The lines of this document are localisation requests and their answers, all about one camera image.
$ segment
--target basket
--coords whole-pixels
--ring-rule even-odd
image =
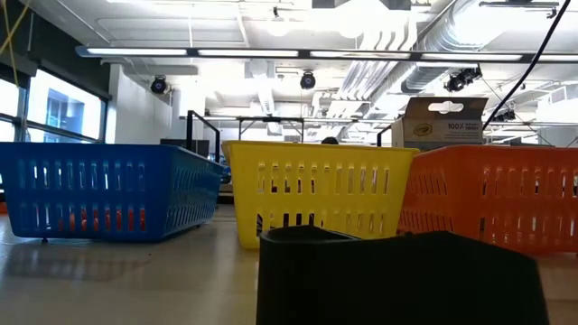
[[[449,230],[525,253],[578,252],[578,150],[458,145],[420,153],[399,231]]]
[[[417,150],[229,141],[238,233],[258,248],[262,231],[313,225],[361,238],[396,234]]]
[[[212,217],[222,166],[168,145],[0,144],[19,237],[155,241]]]

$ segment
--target gray floor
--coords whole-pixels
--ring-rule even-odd
[[[232,207],[160,244],[14,237],[0,217],[0,322],[255,324],[257,251],[238,244]],[[578,260],[539,257],[553,325],[578,323]]]

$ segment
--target window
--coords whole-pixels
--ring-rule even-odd
[[[29,127],[26,132],[26,142],[35,143],[61,143],[61,144],[87,144],[86,141],[67,137],[65,135],[56,135],[48,131],[34,129]]]
[[[2,97],[2,105],[0,105],[0,113],[16,116],[18,112],[18,97],[20,91],[15,84],[0,79],[0,97]]]
[[[29,121],[97,140],[103,111],[104,103],[98,97],[44,71],[38,70],[36,77],[31,79],[27,115]],[[40,142],[37,139],[44,139],[44,142],[69,142],[66,139],[70,139],[40,130],[30,131],[30,141],[33,142]]]
[[[14,141],[14,125],[9,122],[0,121],[0,142]]]

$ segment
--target orange basket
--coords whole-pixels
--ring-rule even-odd
[[[415,156],[398,231],[578,252],[577,217],[578,150],[456,145]]]

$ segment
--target blue basket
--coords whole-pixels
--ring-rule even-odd
[[[0,144],[19,237],[155,241],[212,218],[223,167],[182,148]]]

